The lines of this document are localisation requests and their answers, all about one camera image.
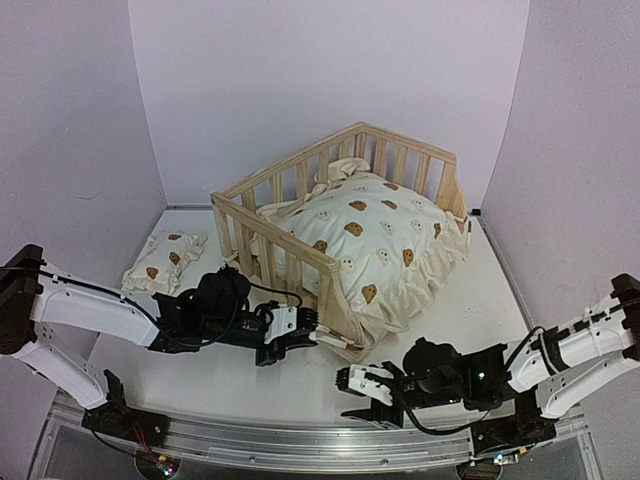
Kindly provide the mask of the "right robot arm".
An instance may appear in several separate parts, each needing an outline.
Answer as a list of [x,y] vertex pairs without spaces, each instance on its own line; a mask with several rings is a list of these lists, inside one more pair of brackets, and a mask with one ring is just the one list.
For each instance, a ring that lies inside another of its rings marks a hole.
[[536,327],[518,342],[462,354],[447,343],[418,339],[402,366],[351,365],[336,373],[342,392],[368,397],[371,406],[347,417],[402,427],[418,410],[460,403],[489,412],[509,401],[503,433],[524,443],[570,407],[639,366],[639,281],[620,274],[613,291],[566,324]]

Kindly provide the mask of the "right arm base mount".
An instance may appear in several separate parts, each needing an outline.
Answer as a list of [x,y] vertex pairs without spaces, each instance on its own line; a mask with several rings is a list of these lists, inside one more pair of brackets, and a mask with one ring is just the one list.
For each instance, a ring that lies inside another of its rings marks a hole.
[[534,396],[514,398],[514,413],[474,422],[470,427],[472,455],[476,458],[532,447],[556,437],[557,419],[542,416]]

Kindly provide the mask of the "wooden pet bed frame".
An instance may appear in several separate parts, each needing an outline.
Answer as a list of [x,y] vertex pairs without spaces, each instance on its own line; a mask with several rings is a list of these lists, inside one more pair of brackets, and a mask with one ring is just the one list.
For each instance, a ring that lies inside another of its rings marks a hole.
[[359,122],[211,197],[224,259],[319,312],[348,360],[410,328],[467,258],[454,153]]

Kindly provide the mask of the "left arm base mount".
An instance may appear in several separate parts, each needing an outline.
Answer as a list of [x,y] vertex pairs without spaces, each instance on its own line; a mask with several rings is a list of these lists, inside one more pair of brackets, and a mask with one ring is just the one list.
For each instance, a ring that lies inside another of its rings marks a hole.
[[95,433],[137,441],[143,447],[162,447],[168,435],[169,417],[128,406],[120,379],[109,370],[105,370],[104,375],[106,402],[86,410],[82,426]]

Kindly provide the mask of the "bear print cushion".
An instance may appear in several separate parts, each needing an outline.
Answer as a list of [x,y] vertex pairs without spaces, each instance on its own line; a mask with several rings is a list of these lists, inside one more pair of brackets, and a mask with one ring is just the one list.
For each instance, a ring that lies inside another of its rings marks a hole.
[[318,341],[349,360],[407,331],[468,256],[460,207],[444,210],[362,158],[329,163],[326,181],[297,200],[255,212],[225,194],[212,202],[234,220],[242,272],[314,299]]

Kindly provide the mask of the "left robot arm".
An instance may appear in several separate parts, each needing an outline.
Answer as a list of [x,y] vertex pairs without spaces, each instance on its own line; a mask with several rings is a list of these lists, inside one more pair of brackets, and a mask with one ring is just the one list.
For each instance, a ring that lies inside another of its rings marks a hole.
[[203,275],[177,296],[141,295],[80,280],[24,246],[1,268],[1,353],[69,393],[114,437],[134,428],[121,381],[70,349],[54,330],[71,326],[120,338],[152,352],[197,353],[223,344],[250,349],[270,366],[292,349],[313,347],[319,314],[300,295],[278,290],[256,307],[255,284],[237,269]]

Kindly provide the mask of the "small bear print pillow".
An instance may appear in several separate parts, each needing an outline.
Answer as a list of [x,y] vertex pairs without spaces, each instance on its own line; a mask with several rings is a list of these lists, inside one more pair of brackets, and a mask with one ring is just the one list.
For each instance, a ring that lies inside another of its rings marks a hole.
[[200,258],[208,235],[203,232],[160,231],[148,238],[139,258],[122,278],[130,292],[173,295],[181,287],[181,276]]

